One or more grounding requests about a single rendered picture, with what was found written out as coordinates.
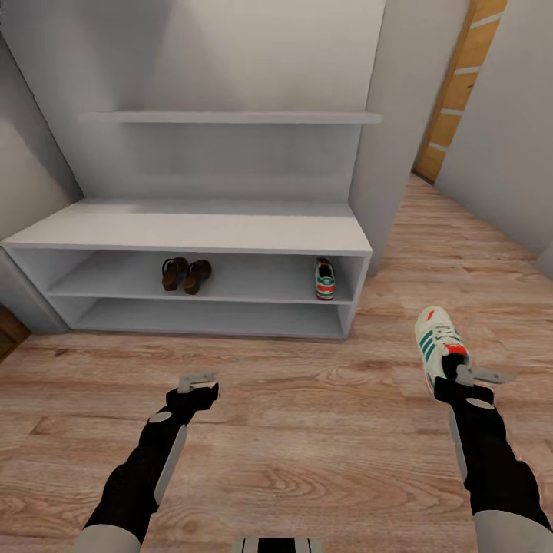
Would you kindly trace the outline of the gym shoe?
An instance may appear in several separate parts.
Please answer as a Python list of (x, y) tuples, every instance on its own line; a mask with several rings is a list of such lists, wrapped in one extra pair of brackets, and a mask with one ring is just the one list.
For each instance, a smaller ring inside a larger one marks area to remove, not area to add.
[(317, 257), (313, 265), (316, 277), (316, 296), (319, 299), (331, 300), (334, 297), (334, 269), (324, 257)]
[(434, 396), (435, 377), (455, 380), (458, 365), (471, 366), (471, 355), (462, 345), (447, 312), (439, 306), (427, 307), (416, 321), (414, 331), (426, 384)]

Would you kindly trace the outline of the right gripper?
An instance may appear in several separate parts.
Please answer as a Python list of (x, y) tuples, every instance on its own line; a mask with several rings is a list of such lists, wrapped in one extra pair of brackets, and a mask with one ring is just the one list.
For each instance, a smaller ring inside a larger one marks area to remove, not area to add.
[(441, 402), (447, 402), (451, 404), (453, 396), (459, 393), (468, 393), (469, 395), (482, 396), (485, 401), (493, 404), (492, 389), (484, 386), (474, 385), (464, 386), (457, 383), (455, 380), (443, 379), (442, 377), (435, 377), (434, 397)]

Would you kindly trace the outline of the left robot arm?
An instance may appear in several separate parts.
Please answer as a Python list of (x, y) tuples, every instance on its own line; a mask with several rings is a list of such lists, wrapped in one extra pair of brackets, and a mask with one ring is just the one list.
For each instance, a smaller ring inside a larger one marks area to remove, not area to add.
[(68, 553), (139, 553), (174, 467), (183, 452), (187, 424), (196, 411), (218, 399), (214, 372), (180, 374), (178, 388), (166, 395), (167, 406), (150, 417), (129, 459), (111, 471), (101, 502)]

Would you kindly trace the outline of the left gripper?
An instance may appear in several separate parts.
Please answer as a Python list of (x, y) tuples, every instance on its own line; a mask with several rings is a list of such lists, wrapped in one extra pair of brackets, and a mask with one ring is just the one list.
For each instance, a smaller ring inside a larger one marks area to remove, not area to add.
[(184, 402), (190, 407), (191, 417), (194, 417), (196, 411), (208, 410), (211, 403), (218, 399), (218, 389), (218, 383), (212, 389), (210, 387), (195, 388), (189, 393), (178, 393), (178, 388), (176, 388), (167, 393), (167, 406), (171, 406), (174, 402)]

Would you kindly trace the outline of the sandal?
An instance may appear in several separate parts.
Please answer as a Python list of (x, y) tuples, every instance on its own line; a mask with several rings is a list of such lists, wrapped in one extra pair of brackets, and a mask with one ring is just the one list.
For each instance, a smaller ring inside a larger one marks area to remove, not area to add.
[(177, 288), (177, 278), (190, 273), (189, 269), (190, 266), (184, 257), (176, 257), (172, 261), (169, 260), (163, 272), (164, 279), (162, 280), (162, 285), (164, 285), (165, 291), (175, 291)]
[(198, 260), (193, 262), (190, 268), (190, 273), (187, 274), (187, 280), (184, 282), (185, 294), (195, 296), (200, 288), (202, 280), (211, 277), (211, 265), (207, 260)]

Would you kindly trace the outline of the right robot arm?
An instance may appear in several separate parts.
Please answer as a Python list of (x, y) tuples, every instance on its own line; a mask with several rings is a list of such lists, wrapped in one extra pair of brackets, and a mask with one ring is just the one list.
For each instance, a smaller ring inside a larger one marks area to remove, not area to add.
[(455, 380), (435, 377), (434, 397), (451, 404), (448, 423), (460, 475), (474, 515), (478, 553), (553, 553), (553, 531), (540, 507), (529, 465), (517, 462), (492, 389), (498, 371), (458, 365)]

